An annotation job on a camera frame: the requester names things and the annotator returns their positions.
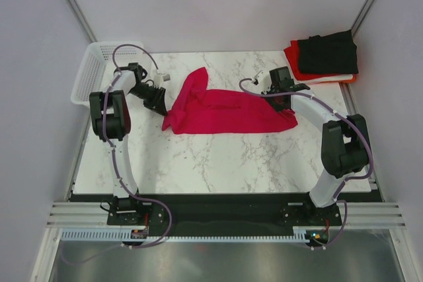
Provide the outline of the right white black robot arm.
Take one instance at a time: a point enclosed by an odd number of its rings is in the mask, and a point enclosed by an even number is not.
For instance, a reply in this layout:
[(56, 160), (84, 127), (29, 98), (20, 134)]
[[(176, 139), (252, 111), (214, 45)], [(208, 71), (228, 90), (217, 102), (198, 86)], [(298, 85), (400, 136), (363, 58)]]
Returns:
[(365, 118), (359, 114), (341, 115), (319, 100), (305, 84), (296, 84), (287, 67), (269, 71), (270, 87), (262, 94), (279, 113), (292, 110), (312, 123), (321, 133), (323, 171), (316, 185), (300, 206), (294, 207), (302, 225), (323, 225), (336, 215), (336, 199), (351, 178), (357, 178), (370, 164), (371, 151)]

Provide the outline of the crimson red t shirt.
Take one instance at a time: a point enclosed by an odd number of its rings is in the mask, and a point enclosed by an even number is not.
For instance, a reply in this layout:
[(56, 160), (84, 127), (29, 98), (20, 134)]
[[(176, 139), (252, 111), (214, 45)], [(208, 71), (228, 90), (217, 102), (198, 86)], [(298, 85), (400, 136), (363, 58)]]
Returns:
[(279, 133), (297, 126), (291, 110), (275, 111), (265, 99), (233, 90), (209, 89), (208, 71), (191, 72), (168, 114), (162, 131), (180, 134)]

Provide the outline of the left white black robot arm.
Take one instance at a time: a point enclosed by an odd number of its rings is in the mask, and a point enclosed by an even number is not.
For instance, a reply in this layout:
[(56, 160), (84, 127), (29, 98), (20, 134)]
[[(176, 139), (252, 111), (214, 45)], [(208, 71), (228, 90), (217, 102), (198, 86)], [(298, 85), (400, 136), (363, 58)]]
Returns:
[(132, 172), (128, 136), (132, 128), (126, 96), (143, 101), (143, 105), (161, 116), (167, 115), (163, 87), (147, 78), (147, 71), (138, 63), (116, 69), (109, 87), (89, 95), (91, 124), (94, 134), (108, 147), (114, 181), (113, 198), (100, 208), (108, 213), (108, 225), (148, 225), (150, 202), (134, 196), (139, 193)]

